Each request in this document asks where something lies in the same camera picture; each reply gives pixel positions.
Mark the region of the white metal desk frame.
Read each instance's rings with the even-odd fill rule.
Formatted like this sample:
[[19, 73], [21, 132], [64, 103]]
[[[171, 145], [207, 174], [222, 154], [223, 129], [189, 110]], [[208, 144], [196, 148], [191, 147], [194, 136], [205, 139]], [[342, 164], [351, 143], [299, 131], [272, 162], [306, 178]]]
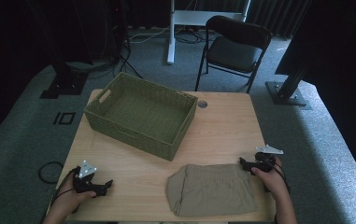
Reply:
[[245, 21], [248, 17], [251, 0], [244, 0], [244, 7], [241, 12], [221, 12], [221, 11], [197, 11], [188, 9], [175, 9], [175, 0], [170, 0], [170, 25], [169, 25], [169, 43], [166, 62], [173, 64], [175, 62], [175, 26], [190, 25], [204, 26], [208, 19], [213, 16], [222, 15], [230, 19]]

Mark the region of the black folding chair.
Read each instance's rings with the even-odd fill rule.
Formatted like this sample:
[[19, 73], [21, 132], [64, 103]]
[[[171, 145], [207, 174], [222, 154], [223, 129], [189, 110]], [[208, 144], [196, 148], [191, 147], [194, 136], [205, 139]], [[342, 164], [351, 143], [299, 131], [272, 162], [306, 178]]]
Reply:
[[206, 22], [206, 43], [197, 73], [195, 90], [201, 76], [209, 68], [245, 77], [246, 93], [249, 93], [258, 69], [272, 39], [272, 34], [258, 24], [227, 18], [211, 17]]

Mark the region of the beige pants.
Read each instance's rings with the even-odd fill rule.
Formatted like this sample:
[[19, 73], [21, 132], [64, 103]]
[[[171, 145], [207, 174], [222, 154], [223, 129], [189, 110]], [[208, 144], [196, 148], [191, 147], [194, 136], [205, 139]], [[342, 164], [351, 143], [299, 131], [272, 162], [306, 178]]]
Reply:
[[178, 217], [215, 217], [256, 210], [249, 175], [239, 164], [187, 164], [168, 177], [166, 197]]

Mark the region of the dark curtain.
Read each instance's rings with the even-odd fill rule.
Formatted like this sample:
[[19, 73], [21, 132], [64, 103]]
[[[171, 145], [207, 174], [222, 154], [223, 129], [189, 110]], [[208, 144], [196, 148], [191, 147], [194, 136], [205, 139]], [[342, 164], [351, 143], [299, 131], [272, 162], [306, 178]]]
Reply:
[[261, 25], [272, 35], [292, 38], [312, 0], [250, 0], [247, 22]]

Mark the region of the black stand with base plate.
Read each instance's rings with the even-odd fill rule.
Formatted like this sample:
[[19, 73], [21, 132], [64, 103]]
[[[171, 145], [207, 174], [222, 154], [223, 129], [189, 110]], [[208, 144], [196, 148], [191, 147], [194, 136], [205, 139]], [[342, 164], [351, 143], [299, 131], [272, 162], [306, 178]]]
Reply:
[[56, 75], [41, 99], [57, 99], [60, 95], [81, 95], [88, 78], [87, 72], [74, 71], [65, 62], [52, 65]]

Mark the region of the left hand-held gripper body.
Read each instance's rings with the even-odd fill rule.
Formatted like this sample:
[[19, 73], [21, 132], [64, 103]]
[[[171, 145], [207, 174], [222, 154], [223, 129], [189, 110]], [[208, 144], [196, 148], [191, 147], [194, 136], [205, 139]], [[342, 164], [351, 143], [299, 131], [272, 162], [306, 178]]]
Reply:
[[100, 193], [102, 191], [102, 185], [92, 183], [96, 171], [97, 168], [90, 165], [86, 160], [74, 169], [73, 185], [77, 193], [85, 191]]

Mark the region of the green woven basket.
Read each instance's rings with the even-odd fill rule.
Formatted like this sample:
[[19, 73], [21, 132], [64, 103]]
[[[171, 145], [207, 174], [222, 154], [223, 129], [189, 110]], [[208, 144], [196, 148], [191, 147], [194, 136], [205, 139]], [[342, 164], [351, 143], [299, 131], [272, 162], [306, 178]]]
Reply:
[[84, 114], [93, 130], [172, 161], [197, 102], [188, 93], [120, 73], [88, 103]]

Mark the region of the person's right hand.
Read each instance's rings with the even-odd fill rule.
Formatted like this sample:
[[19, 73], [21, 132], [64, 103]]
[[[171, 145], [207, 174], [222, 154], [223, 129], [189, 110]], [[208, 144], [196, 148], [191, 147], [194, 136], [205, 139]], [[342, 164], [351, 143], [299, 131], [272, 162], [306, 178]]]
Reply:
[[272, 196], [274, 193], [281, 193], [283, 191], [287, 191], [289, 193], [284, 180], [284, 174], [282, 172], [282, 163], [279, 158], [276, 158], [276, 164], [273, 170], [268, 173], [263, 172], [262, 170], [256, 167], [252, 168], [252, 171], [257, 177], [259, 177], [263, 181], [265, 186], [271, 192]]

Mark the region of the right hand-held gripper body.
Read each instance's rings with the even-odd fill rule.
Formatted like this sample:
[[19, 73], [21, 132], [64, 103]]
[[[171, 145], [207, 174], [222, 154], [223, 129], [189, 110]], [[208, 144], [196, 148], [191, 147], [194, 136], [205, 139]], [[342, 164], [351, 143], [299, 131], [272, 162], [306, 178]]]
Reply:
[[255, 160], [258, 164], [258, 168], [267, 173], [274, 168], [276, 164], [276, 156], [284, 154], [283, 150], [269, 145], [256, 147], [255, 150]]

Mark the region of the person's left hand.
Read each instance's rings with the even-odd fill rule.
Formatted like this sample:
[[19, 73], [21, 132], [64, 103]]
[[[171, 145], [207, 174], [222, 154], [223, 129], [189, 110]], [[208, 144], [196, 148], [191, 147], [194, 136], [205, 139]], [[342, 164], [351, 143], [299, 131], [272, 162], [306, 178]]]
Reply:
[[61, 192], [54, 201], [53, 207], [60, 216], [67, 217], [78, 208], [82, 202], [94, 198], [95, 196], [96, 193], [94, 191], [77, 193], [74, 189], [73, 180], [69, 178], [61, 187]]

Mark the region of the black metal stand with foot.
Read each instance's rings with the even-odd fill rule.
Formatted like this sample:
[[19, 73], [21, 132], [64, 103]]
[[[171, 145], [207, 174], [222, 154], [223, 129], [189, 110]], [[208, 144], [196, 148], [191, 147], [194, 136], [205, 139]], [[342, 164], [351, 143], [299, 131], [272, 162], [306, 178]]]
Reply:
[[308, 63], [304, 63], [297, 72], [289, 75], [284, 82], [267, 81], [265, 83], [275, 105], [295, 105], [301, 110], [311, 110], [312, 107], [298, 90], [300, 81], [306, 74]]

